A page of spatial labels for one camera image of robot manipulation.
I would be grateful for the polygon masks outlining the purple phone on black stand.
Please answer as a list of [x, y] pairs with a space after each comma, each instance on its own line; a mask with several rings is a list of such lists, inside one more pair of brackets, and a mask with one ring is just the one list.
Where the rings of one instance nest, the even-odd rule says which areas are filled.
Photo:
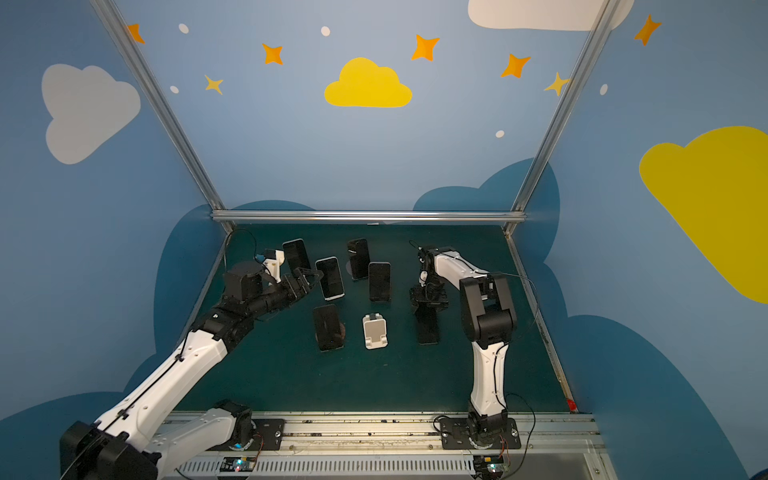
[[369, 300], [371, 302], [389, 302], [392, 295], [391, 264], [371, 262], [368, 267]]

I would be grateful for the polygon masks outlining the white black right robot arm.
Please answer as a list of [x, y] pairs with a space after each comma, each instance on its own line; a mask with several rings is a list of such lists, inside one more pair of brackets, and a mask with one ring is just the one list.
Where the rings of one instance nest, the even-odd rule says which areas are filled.
[[439, 342], [438, 313], [448, 307], [445, 286], [455, 287], [473, 353], [468, 440], [476, 448], [489, 448], [512, 431], [503, 389], [506, 354], [518, 320], [507, 277], [473, 265], [449, 247], [419, 246], [417, 251], [420, 272], [410, 301], [418, 342]]

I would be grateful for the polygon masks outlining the aluminium rail front frame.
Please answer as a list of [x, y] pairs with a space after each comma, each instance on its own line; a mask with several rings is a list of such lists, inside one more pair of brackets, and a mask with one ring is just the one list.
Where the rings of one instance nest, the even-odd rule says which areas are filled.
[[[615, 479], [596, 421], [587, 414], [512, 414], [519, 450], [444, 450], [433, 427], [458, 412], [255, 412], [285, 421], [277, 451], [214, 447], [164, 479], [473, 479], [474, 456], [501, 456], [501, 479]], [[256, 457], [249, 473], [220, 473], [224, 457]]]

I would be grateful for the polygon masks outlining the right circuit board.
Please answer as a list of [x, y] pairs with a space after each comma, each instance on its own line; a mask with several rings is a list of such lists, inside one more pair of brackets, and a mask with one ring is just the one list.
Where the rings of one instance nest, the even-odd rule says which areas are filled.
[[472, 467], [472, 478], [480, 480], [498, 480], [509, 471], [509, 465], [501, 456], [474, 456]]

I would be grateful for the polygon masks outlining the white phone stand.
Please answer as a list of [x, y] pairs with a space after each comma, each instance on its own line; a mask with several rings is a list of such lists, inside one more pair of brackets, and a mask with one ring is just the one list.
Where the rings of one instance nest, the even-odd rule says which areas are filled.
[[368, 350], [381, 349], [388, 345], [387, 322], [380, 313], [365, 315], [362, 326], [365, 347]]

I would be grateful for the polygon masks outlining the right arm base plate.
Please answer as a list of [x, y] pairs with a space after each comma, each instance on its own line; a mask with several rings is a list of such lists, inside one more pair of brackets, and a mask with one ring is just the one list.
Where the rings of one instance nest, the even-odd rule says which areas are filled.
[[508, 421], [508, 430], [487, 439], [472, 440], [466, 418], [438, 416], [433, 421], [444, 450], [519, 450], [522, 442], [513, 419]]

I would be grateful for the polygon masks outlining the circuit board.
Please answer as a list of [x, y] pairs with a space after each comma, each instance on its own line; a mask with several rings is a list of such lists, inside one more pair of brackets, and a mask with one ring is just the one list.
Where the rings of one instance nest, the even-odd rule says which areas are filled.
[[221, 461], [220, 473], [249, 473], [257, 465], [256, 457], [224, 457]]
[[509, 471], [509, 465], [501, 456], [474, 456], [472, 467], [472, 478], [480, 480], [498, 480]]

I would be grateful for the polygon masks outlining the horizontal aluminium back bar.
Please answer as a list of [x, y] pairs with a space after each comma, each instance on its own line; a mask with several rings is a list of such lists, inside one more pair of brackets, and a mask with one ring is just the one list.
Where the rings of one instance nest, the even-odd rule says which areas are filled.
[[523, 212], [214, 210], [214, 221], [233, 223], [522, 223]]

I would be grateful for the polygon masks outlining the white-edged phone on stand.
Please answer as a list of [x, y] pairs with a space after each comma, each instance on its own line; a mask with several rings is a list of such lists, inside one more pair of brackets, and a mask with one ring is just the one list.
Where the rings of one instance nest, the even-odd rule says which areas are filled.
[[319, 259], [315, 262], [315, 267], [322, 274], [320, 285], [323, 298], [326, 301], [342, 298], [345, 290], [338, 258], [331, 256]]

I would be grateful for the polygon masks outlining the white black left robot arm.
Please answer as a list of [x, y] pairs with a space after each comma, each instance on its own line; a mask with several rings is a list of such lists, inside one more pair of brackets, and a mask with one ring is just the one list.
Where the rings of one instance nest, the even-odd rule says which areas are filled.
[[250, 445], [252, 411], [232, 401], [169, 433], [158, 429], [258, 320], [289, 308], [322, 280], [315, 268], [281, 274], [280, 256], [273, 251], [263, 261], [240, 262], [225, 272], [220, 300], [154, 372], [93, 423], [77, 421], [65, 431], [59, 442], [62, 478], [162, 479], [212, 447]]

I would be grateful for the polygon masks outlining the left circuit board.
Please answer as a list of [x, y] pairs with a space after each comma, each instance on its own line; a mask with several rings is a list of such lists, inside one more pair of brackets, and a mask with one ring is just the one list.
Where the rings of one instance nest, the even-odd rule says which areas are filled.
[[224, 457], [221, 461], [220, 473], [249, 473], [257, 465], [256, 457]]

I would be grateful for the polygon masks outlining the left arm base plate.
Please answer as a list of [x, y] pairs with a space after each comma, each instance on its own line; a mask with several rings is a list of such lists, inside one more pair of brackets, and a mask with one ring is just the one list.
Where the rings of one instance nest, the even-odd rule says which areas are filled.
[[285, 421], [275, 418], [251, 419], [249, 427], [237, 427], [227, 449], [231, 451], [277, 451], [281, 447]]

